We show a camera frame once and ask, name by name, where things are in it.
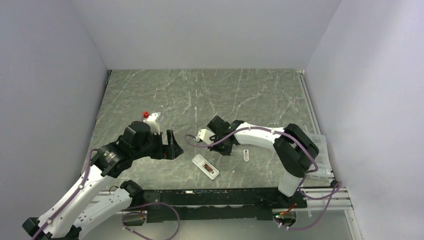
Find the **white battery compartment cover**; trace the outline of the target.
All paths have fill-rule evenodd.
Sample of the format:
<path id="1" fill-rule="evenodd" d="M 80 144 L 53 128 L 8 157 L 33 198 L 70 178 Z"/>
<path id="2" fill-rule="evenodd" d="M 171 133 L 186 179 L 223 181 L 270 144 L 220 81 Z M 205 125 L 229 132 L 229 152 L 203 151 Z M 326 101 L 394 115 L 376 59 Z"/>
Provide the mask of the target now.
<path id="1" fill-rule="evenodd" d="M 248 162 L 250 160 L 250 155 L 249 155 L 249 150 L 248 149 L 244 149 L 243 150 L 243 160 L 245 162 Z"/>

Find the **white remote control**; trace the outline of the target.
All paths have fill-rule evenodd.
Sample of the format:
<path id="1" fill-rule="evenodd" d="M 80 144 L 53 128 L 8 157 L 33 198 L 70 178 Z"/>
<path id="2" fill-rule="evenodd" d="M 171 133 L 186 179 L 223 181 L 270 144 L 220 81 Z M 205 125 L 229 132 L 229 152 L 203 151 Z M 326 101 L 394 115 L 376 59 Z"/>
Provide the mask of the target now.
<path id="1" fill-rule="evenodd" d="M 211 180 L 215 180 L 220 174 L 220 171 L 200 154 L 197 154 L 192 162 Z"/>

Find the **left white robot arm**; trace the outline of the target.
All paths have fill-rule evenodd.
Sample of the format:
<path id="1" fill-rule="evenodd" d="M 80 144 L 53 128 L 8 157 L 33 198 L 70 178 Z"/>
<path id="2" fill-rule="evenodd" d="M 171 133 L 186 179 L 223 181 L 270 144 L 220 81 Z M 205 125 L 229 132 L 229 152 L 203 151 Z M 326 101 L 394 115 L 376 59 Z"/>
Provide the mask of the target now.
<path id="1" fill-rule="evenodd" d="M 81 240 L 93 228 L 125 209 L 137 210 L 144 203 L 144 190 L 134 181 L 122 183 L 116 193 L 89 206 L 98 193 L 113 182 L 133 161 L 149 157 L 174 160 L 183 154 L 172 130 L 167 144 L 154 122 L 134 121 L 116 141 L 88 154 L 87 166 L 78 181 L 47 212 L 29 217 L 22 228 L 33 240 Z"/>

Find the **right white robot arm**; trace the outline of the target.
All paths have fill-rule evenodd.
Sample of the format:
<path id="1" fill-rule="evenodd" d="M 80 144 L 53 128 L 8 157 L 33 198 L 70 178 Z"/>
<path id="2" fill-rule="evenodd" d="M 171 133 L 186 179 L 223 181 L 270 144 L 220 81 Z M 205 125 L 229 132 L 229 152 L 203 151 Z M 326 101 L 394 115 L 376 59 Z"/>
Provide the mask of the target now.
<path id="1" fill-rule="evenodd" d="M 209 149 L 223 156 L 232 153 L 233 146 L 252 145 L 273 150 L 283 166 L 283 176 L 275 194 L 276 203 L 287 208 L 295 201 L 295 192 L 303 184 L 308 173 L 319 167 L 316 158 L 319 148 L 296 124 L 286 127 L 264 127 L 242 120 L 229 123 L 215 116 L 207 128 L 212 135 L 202 138 Z"/>

